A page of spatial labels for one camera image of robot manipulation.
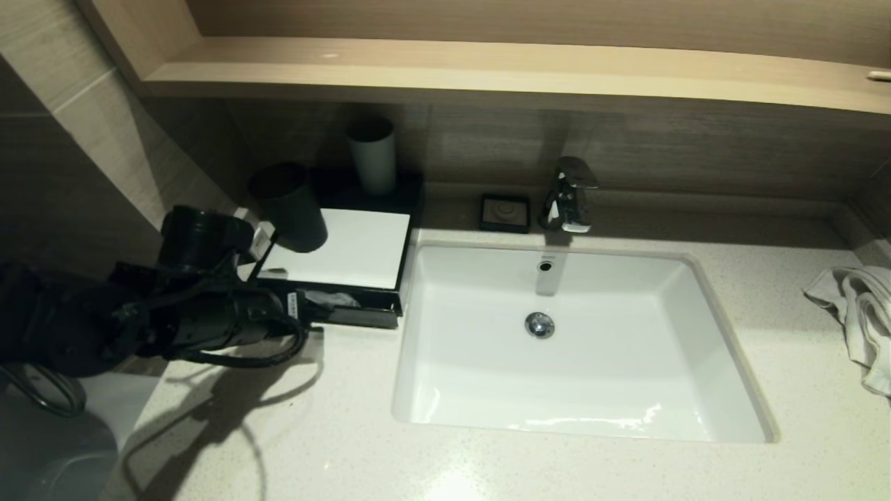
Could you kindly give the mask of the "small white green-label sachet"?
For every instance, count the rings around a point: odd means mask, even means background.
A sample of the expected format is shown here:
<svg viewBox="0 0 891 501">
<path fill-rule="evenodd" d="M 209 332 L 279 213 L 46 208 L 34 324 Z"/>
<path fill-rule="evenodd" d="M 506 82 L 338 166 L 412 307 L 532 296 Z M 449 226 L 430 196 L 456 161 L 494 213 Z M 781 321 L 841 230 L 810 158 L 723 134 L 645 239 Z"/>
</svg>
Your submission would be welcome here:
<svg viewBox="0 0 891 501">
<path fill-rule="evenodd" d="M 305 292 L 306 300 L 325 308 L 362 308 L 362 305 L 352 295 L 344 292 L 323 292 L 309 289 Z"/>
</svg>

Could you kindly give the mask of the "black glossy drawer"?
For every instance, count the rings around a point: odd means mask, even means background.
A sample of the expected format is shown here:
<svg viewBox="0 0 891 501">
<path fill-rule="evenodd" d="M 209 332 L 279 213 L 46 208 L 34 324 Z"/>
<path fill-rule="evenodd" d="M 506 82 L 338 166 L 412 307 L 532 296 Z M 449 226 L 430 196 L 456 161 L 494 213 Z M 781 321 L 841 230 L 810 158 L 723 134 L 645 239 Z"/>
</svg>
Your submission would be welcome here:
<svg viewBox="0 0 891 501">
<path fill-rule="evenodd" d="M 395 330 L 399 319 L 404 316 L 403 294 L 396 289 L 315 283 L 305 288 L 303 295 L 309 289 L 348 293 L 362 305 L 362 308 L 336 308 L 336 326 Z"/>
</svg>

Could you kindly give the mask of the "black cup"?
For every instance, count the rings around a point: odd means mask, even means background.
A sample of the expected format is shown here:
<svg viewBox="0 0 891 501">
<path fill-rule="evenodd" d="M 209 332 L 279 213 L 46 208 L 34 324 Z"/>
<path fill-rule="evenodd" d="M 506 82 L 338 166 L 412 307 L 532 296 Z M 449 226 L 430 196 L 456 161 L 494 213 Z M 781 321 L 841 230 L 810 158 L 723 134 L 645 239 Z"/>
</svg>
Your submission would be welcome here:
<svg viewBox="0 0 891 501">
<path fill-rule="evenodd" d="M 252 175 L 248 192 L 276 229 L 280 246 L 293 253 L 314 253 L 327 241 L 324 215 L 302 165 L 283 162 L 264 167 Z"/>
</svg>

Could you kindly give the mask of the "black box with white top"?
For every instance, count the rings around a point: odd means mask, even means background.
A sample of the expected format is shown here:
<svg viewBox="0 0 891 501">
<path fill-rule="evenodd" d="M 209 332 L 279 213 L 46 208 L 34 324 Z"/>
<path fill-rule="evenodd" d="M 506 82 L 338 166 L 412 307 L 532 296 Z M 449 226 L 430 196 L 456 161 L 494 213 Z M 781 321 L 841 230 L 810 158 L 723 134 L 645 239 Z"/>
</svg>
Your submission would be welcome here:
<svg viewBox="0 0 891 501">
<path fill-rule="evenodd" d="M 409 214 L 322 209 L 327 240 L 311 253 L 276 242 L 258 280 L 325 293 L 396 292 L 411 235 Z"/>
</svg>

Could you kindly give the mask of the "black glossy tray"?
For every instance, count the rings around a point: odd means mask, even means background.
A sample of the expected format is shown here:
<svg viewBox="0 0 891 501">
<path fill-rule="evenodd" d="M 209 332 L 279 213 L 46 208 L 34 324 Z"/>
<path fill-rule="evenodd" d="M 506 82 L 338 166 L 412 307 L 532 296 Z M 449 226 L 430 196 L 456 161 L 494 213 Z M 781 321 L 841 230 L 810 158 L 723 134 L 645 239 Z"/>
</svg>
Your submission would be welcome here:
<svg viewBox="0 0 891 501">
<path fill-rule="evenodd" d="M 314 169 L 310 184 L 322 208 L 328 241 L 372 242 L 403 250 L 423 208 L 423 177 L 398 175 L 395 188 L 384 196 L 368 193 L 353 169 Z"/>
</svg>

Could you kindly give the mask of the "grey cup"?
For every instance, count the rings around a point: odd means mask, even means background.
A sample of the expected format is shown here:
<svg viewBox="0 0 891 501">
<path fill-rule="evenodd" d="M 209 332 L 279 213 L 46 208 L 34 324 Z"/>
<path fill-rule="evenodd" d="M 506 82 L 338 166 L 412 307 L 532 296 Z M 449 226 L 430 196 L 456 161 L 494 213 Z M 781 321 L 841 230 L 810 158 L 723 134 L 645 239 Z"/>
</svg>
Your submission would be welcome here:
<svg viewBox="0 0 891 501">
<path fill-rule="evenodd" d="M 395 127 L 388 118 L 354 121 L 346 130 L 360 184 L 369 196 L 388 196 L 397 187 Z"/>
</svg>

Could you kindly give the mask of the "black square soap dish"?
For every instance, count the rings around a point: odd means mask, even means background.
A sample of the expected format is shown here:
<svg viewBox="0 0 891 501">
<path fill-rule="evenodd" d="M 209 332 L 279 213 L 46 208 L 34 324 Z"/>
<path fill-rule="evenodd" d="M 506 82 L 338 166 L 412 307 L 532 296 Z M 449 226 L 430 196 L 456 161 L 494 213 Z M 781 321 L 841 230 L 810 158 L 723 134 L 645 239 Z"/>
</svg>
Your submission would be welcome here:
<svg viewBox="0 0 891 501">
<path fill-rule="evenodd" d="M 478 229 L 484 232 L 528 234 L 530 227 L 531 213 L 528 197 L 482 194 Z"/>
</svg>

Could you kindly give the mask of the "chrome faucet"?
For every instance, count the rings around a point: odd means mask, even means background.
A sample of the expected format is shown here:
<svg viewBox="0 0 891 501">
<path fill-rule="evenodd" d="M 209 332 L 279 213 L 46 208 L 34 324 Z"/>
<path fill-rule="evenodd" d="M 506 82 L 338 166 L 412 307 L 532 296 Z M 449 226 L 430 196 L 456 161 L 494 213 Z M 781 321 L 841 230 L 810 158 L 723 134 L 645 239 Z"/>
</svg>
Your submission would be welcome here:
<svg viewBox="0 0 891 501">
<path fill-rule="evenodd" d="M 546 231 L 586 234 L 592 227 L 588 191 L 599 187 L 588 163 L 578 157 L 560 157 L 539 224 Z"/>
</svg>

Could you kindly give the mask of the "white ceramic sink basin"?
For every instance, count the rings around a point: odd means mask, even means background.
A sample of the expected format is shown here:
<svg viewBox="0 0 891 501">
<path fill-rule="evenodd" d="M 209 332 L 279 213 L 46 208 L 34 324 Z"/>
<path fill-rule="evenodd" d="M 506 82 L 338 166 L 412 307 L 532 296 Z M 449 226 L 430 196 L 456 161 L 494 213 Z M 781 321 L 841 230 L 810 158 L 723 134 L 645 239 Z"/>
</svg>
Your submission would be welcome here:
<svg viewBox="0 0 891 501">
<path fill-rule="evenodd" d="M 775 440 L 723 312 L 684 255 L 424 245 L 393 415 L 409 424 Z M 526 332 L 532 312 L 555 333 Z"/>
</svg>

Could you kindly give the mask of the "light wooden shelf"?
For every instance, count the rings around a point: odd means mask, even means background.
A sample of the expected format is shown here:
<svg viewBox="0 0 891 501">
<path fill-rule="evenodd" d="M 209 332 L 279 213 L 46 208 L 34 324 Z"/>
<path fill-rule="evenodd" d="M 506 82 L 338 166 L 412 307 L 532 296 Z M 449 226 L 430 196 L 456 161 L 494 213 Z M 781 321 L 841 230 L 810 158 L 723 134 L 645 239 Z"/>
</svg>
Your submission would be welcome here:
<svg viewBox="0 0 891 501">
<path fill-rule="evenodd" d="M 891 115 L 867 66 L 632 47 L 398 39 L 204 37 L 185 0 L 76 0 L 141 95 L 455 102 L 567 110 L 601 96 Z"/>
</svg>

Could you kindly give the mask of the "white towel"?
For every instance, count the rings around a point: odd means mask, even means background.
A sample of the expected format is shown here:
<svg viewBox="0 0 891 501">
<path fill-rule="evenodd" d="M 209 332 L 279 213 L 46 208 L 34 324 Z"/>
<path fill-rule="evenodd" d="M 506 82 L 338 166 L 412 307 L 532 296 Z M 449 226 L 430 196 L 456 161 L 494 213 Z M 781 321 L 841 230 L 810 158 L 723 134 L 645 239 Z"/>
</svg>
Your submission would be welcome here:
<svg viewBox="0 0 891 501">
<path fill-rule="evenodd" d="M 891 269 L 826 269 L 804 295 L 841 324 L 849 359 L 862 368 L 860 384 L 891 401 Z"/>
</svg>

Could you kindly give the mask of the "small white rectangular block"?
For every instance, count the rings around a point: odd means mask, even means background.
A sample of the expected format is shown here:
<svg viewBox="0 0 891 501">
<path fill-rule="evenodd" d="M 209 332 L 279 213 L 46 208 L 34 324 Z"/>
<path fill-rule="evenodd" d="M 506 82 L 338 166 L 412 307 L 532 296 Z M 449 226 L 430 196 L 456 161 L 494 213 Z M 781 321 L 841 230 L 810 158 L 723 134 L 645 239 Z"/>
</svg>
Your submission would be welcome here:
<svg viewBox="0 0 891 501">
<path fill-rule="evenodd" d="M 270 222 L 261 218 L 259 212 L 254 209 L 239 207 L 235 210 L 233 216 L 246 221 L 253 228 L 251 246 L 249 246 L 247 253 L 242 254 L 241 261 L 243 263 L 255 263 L 263 260 L 270 248 L 274 246 L 272 237 L 276 228 Z"/>
</svg>

